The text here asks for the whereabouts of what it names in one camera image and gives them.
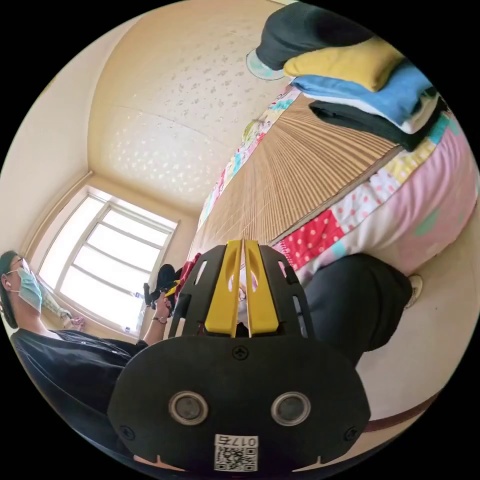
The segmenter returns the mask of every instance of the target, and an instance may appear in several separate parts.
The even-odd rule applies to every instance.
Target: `qr code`
[[[216,435],[214,469],[223,472],[256,472],[257,437]]]

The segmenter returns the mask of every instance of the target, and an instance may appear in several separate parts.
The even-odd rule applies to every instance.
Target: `window pane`
[[[123,216],[113,210],[109,211],[105,215],[103,221],[106,224],[112,225],[120,230],[123,230],[124,232],[135,235],[140,239],[147,240],[148,242],[151,242],[155,245],[159,245],[160,247],[163,247],[165,240],[168,237],[166,233],[143,225],[142,223]]]
[[[99,317],[123,328],[137,330],[142,298],[115,290],[72,266],[68,269],[60,291]]]
[[[88,243],[116,259],[151,272],[160,254],[158,248],[145,245],[105,225],[98,225]]]
[[[171,220],[168,220],[160,215],[156,215],[155,213],[152,213],[151,211],[148,211],[148,210],[144,210],[143,208],[140,208],[136,205],[132,205],[131,203],[128,203],[124,200],[120,200],[118,199],[117,202],[116,202],[120,207],[123,207],[127,210],[130,210],[131,212],[135,212],[139,215],[141,215],[142,217],[146,217],[150,220],[153,220],[154,222],[158,223],[158,224],[161,224],[161,225],[165,225],[166,227],[169,227],[171,228],[172,230],[175,230],[175,228],[177,228],[177,222],[175,221],[171,221]]]
[[[117,287],[142,295],[144,283],[148,283],[150,278],[148,273],[112,260],[87,246],[80,249],[74,265]]]
[[[55,288],[75,244],[103,206],[101,201],[87,197],[60,230],[38,272],[51,288]]]

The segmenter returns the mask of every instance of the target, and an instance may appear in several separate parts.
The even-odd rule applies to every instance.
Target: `eyeglasses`
[[[17,264],[18,262],[21,262],[21,267],[22,267],[28,274],[32,273],[32,271],[30,270],[29,264],[27,263],[27,261],[26,261],[23,257],[21,257],[20,260],[16,261],[15,263]],[[16,271],[17,271],[17,268],[15,268],[15,269],[7,272],[6,275],[9,275],[9,274],[11,274],[11,273],[13,273],[13,272],[16,272]]]

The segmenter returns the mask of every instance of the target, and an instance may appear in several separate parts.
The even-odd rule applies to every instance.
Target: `bracelet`
[[[154,316],[152,320],[156,320],[157,322],[160,322],[162,325],[167,324],[167,319],[161,316],[160,318],[157,316]]]

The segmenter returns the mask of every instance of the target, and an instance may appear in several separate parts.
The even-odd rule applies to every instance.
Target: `yellow bracket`
[[[180,281],[179,280],[175,280],[175,283],[176,285],[173,286],[166,294],[165,294],[165,297],[170,297],[170,295],[173,295],[176,291],[177,291],[177,287],[179,286],[179,283]]]
[[[279,320],[277,318],[277,312],[275,311],[274,301],[272,300],[259,244],[253,240],[246,240],[244,246],[246,305],[250,337],[258,334],[274,333],[279,327]],[[253,288],[252,274],[255,276],[257,284],[255,291]]]
[[[242,241],[234,240],[226,244],[225,255],[218,280],[211,299],[205,328],[211,334],[234,337],[237,331],[240,288],[240,263]]]

